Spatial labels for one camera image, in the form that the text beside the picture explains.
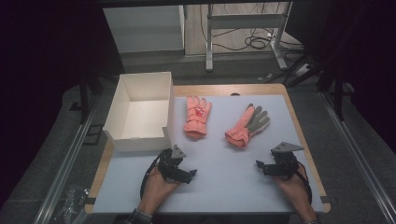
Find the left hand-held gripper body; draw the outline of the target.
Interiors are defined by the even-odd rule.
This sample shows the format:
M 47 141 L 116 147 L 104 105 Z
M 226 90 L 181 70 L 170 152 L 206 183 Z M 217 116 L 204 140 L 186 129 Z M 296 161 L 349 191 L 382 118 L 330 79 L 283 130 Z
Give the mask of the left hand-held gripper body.
M 186 154 L 178 145 L 164 149 L 160 153 L 157 166 L 166 182 L 182 183 L 181 181 L 187 178 L 187 172 L 178 168 L 185 157 Z

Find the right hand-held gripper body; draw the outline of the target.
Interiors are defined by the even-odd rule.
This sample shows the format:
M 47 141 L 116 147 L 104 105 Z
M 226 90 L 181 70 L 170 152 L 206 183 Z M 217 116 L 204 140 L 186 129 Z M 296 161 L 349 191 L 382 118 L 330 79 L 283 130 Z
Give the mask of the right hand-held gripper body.
M 270 176 L 283 176 L 290 179 L 298 170 L 298 161 L 294 155 L 294 151 L 303 150 L 301 146 L 297 146 L 287 142 L 281 142 L 278 146 L 271 149 L 275 164 L 265 164 Z

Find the pink and grey glove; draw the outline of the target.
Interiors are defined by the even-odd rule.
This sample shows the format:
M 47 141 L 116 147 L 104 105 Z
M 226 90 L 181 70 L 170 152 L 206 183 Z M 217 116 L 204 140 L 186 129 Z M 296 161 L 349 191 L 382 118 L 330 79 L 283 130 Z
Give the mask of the pink and grey glove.
M 246 147 L 250 138 L 262 132 L 269 123 L 267 111 L 260 105 L 249 104 L 236 124 L 225 132 L 225 138 L 235 147 Z

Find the pink glove with red label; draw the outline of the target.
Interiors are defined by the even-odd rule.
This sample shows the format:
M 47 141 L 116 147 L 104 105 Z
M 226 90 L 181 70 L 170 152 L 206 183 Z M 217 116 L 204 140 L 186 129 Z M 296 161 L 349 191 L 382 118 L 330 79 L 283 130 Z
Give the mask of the pink glove with red label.
M 199 139 L 206 135 L 206 122 L 211 111 L 212 104 L 205 98 L 188 96 L 187 120 L 184 124 L 184 132 L 187 136 Z

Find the white box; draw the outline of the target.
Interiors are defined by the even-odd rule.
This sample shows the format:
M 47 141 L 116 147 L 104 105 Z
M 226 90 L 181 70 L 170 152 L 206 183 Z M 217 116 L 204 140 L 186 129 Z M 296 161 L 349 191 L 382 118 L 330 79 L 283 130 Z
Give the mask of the white box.
M 170 72 L 120 75 L 103 131 L 118 152 L 168 148 L 173 102 Z

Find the person's left hand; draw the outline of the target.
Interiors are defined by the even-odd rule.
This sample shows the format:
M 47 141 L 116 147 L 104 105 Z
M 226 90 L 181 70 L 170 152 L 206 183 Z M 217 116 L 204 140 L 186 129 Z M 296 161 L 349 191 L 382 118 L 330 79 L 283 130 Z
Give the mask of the person's left hand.
M 148 175 L 144 194 L 137 209 L 147 215 L 153 215 L 157 208 L 180 186 L 179 182 L 169 183 L 163 179 L 160 171 L 154 167 Z

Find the person's right hand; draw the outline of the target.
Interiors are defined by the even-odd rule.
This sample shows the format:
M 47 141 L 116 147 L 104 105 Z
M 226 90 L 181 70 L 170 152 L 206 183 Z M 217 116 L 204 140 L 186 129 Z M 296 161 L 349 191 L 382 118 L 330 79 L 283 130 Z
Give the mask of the person's right hand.
M 305 180 L 306 171 L 301 164 L 297 172 L 289 180 L 285 180 L 279 176 L 274 177 L 274 181 L 296 210 L 307 207 L 310 204 L 309 193 L 304 183 Z

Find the pale blue table mat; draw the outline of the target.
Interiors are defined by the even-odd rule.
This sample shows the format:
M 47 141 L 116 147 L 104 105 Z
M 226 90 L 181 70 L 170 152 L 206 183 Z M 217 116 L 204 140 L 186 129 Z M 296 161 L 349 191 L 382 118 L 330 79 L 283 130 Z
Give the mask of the pale blue table mat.
M 204 139 L 193 141 L 183 131 L 186 98 L 176 97 L 175 143 L 187 154 L 179 165 L 197 169 L 190 184 L 182 184 L 157 210 L 163 214 L 275 214 L 294 211 L 271 176 L 256 161 L 274 164 L 271 149 L 282 142 L 302 146 L 282 95 L 208 96 L 213 107 Z M 249 140 L 246 149 L 227 143 L 231 129 L 248 104 L 268 111 L 269 126 Z M 154 154 L 114 151 L 95 200 L 95 214 L 129 214 L 140 202 L 141 181 L 157 157 Z

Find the white power strip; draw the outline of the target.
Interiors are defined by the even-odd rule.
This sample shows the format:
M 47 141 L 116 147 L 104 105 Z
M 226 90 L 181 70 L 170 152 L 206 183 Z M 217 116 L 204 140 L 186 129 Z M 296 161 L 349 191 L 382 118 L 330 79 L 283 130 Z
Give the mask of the white power strip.
M 297 77 L 300 77 L 300 76 L 304 75 L 305 73 L 307 73 L 310 69 L 311 69 L 311 65 L 308 63 L 305 63 L 295 72 L 295 75 Z

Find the clear plastic bag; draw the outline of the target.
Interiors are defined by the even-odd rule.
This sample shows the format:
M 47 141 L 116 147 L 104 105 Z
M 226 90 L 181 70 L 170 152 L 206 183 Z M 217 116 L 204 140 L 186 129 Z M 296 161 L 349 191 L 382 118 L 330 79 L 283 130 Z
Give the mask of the clear plastic bag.
M 77 185 L 68 187 L 63 207 L 52 217 L 50 224 L 86 224 L 90 215 L 85 211 L 85 202 L 90 191 Z

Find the black metal stand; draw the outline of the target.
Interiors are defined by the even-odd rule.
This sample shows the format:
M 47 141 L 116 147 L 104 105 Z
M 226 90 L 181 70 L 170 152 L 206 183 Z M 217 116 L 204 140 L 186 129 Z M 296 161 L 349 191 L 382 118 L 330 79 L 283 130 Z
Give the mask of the black metal stand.
M 80 103 L 74 102 L 70 107 L 71 111 L 81 111 L 80 123 L 83 124 L 89 115 L 89 98 L 88 91 L 93 95 L 99 95 L 103 92 L 103 86 L 99 76 L 95 73 L 82 74 L 79 76 L 79 95 Z

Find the dark curtain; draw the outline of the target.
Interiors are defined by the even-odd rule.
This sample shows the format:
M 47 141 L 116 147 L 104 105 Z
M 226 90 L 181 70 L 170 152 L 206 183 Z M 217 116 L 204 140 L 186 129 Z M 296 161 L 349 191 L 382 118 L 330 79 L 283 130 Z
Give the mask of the dark curtain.
M 121 68 L 99 0 L 0 0 L 0 208 L 41 148 L 64 92 Z
M 344 42 L 332 68 L 352 86 L 351 101 L 396 153 L 396 0 L 295 0 L 286 32 L 316 63 L 330 59 Z

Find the white cabinet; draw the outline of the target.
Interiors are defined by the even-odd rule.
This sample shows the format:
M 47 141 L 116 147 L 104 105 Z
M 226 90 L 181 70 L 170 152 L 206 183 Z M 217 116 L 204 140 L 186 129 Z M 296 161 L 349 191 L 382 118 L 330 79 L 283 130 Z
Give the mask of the white cabinet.
M 184 49 L 183 6 L 103 9 L 119 53 Z

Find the aluminium rail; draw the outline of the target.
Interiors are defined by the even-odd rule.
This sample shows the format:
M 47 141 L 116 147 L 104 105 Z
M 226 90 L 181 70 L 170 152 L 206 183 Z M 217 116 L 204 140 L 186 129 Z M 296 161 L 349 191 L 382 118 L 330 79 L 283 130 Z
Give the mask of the aluminium rail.
M 385 217 L 388 224 L 396 224 L 396 206 L 394 205 L 392 199 L 389 197 L 383 184 L 376 177 L 374 171 L 369 165 L 368 161 L 364 158 L 360 147 L 349 131 L 347 125 L 336 115 L 333 107 L 331 97 L 327 93 L 320 92 L 319 97 L 324 102 L 326 109 L 336 127 L 337 131 L 340 133 L 347 150 L 351 154 L 351 157 L 355 164 L 357 165 L 361 176 L 363 177 L 367 187 L 371 191 L 375 198 L 375 201 L 381 210 L 383 216 Z
M 87 118 L 78 126 L 78 131 L 72 141 L 71 146 L 67 150 L 64 159 L 58 169 L 56 176 L 54 177 L 49 191 L 41 204 L 38 213 L 35 217 L 33 224 L 49 224 L 51 216 L 54 212 L 56 204 L 61 197 L 62 191 L 66 180 L 68 179 L 70 172 L 74 166 L 75 160 L 78 156 L 80 148 L 86 133 L 91 126 L 92 119 L 96 113 L 97 106 L 100 101 L 100 96 L 93 96 L 89 104 L 89 113 Z

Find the grey metal desk frame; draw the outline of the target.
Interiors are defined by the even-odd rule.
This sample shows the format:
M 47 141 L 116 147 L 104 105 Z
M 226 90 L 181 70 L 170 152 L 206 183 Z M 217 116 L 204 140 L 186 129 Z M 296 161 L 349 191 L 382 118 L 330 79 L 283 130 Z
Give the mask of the grey metal desk frame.
M 290 13 L 291 2 L 287 2 L 282 13 L 274 14 L 231 14 L 231 15 L 213 15 L 212 6 L 208 5 L 207 12 L 207 37 L 205 52 L 205 70 L 213 70 L 213 49 L 212 36 L 213 30 L 219 29 L 249 29 L 249 28 L 275 28 L 277 29 L 276 37 L 270 42 L 272 52 L 281 70 L 288 68 L 281 50 L 280 41 L 284 33 L 287 19 Z

